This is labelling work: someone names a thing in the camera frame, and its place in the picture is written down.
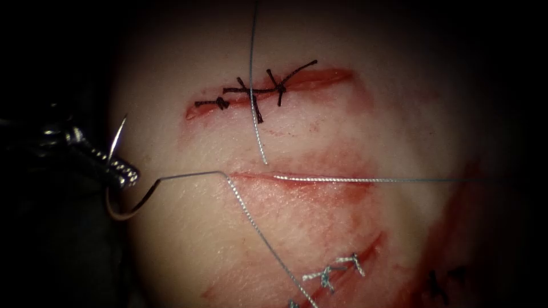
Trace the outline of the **left arm needle driver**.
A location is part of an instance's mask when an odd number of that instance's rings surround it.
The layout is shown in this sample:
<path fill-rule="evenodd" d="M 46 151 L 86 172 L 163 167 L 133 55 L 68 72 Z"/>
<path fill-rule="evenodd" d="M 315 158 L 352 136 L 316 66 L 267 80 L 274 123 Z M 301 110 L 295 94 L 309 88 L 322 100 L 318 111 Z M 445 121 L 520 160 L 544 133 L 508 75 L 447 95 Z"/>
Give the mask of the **left arm needle driver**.
<path fill-rule="evenodd" d="M 84 132 L 70 123 L 53 123 L 41 128 L 41 149 L 58 151 L 68 147 L 88 147 Z"/>

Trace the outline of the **left arm needle driver jaw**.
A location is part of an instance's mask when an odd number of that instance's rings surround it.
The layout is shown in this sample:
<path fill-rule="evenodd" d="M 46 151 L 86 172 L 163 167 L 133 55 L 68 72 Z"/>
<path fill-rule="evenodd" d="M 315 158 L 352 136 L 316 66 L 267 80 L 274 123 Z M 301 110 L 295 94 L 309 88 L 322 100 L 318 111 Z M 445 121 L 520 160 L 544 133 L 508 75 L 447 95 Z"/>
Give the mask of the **left arm needle driver jaw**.
<path fill-rule="evenodd" d="M 109 174 L 112 177 L 139 178 L 140 172 L 130 163 L 112 155 L 108 158 L 108 153 L 101 151 L 88 140 L 81 141 L 81 168 L 94 176 L 106 177 Z"/>
<path fill-rule="evenodd" d="M 106 177 L 97 176 L 103 183 L 107 184 L 110 187 L 114 188 L 126 188 L 135 185 L 138 181 L 138 178 L 122 178 L 122 177 L 112 177 L 107 174 Z"/>

